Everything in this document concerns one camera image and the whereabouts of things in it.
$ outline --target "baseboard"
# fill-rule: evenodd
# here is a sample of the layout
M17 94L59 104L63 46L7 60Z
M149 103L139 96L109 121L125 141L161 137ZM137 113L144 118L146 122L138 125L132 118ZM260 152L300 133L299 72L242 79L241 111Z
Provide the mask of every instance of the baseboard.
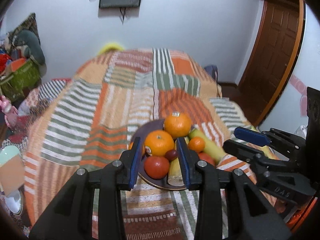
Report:
M235 83L232 83L232 82L218 82L218 84L220 86L225 86L225 87L234 87L234 88L237 88L238 85L235 84Z

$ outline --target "purple plate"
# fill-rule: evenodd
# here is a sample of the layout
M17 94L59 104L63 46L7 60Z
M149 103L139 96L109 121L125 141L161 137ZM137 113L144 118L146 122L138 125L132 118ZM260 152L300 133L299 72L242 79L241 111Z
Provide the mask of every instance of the purple plate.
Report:
M144 125L142 125L136 132L135 134L132 136L131 138L131 142L134 141L134 139L136 137L140 137L141 140L144 142L144 140L146 139L147 135L155 130L162 130L163 129L163 123L164 123L164 119L160 119L160 120L154 120L151 122L148 122ZM167 182L167 177L165 176L163 179L153 179L150 178L146 172L144 171L144 162L145 160L148 158L148 156L145 154L142 157L141 160L141 165L139 167L139 176L149 185L159 188L159 189L165 189L165 190L170 190L170 191L176 191L176 190L185 190L186 187L182 186L182 187L177 187L177 186L172 186L170 184L168 184Z

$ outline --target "door panel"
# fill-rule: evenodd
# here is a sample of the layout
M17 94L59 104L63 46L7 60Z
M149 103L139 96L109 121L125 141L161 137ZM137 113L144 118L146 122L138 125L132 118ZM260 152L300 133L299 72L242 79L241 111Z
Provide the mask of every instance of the door panel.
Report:
M298 30L299 12L267 2L259 43L240 91L259 102L257 117L275 93L287 69Z

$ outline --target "bedspread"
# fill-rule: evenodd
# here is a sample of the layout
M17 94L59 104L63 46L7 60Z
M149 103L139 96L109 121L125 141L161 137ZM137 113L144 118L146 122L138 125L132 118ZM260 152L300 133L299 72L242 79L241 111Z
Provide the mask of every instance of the bedspread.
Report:
M168 49L102 54L81 66L70 82L52 81L31 92L23 107L26 112L42 109L29 117L32 125L20 147L32 224L79 167L93 171L118 159L138 127L149 121L173 111L186 112L220 147L229 138L237 140L233 136L237 126L254 129L193 59ZM218 168L241 168L255 182L249 165L233 156L226 155ZM121 197L128 239L193 239L198 192L168 192L138 178L134 189L121 192ZM96 238L97 205L95 197L92 233ZM223 224L227 237L225 212Z

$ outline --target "pink stuffed toy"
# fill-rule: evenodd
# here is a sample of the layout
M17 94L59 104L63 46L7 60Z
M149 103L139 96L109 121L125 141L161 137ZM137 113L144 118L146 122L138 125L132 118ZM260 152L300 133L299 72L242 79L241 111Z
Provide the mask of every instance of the pink stuffed toy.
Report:
M17 124L17 118L18 118L17 108L12 106L10 100L7 99L5 96L1 96L0 98L0 107L2 109L2 112L5 114L4 116L5 123L10 129L13 129Z

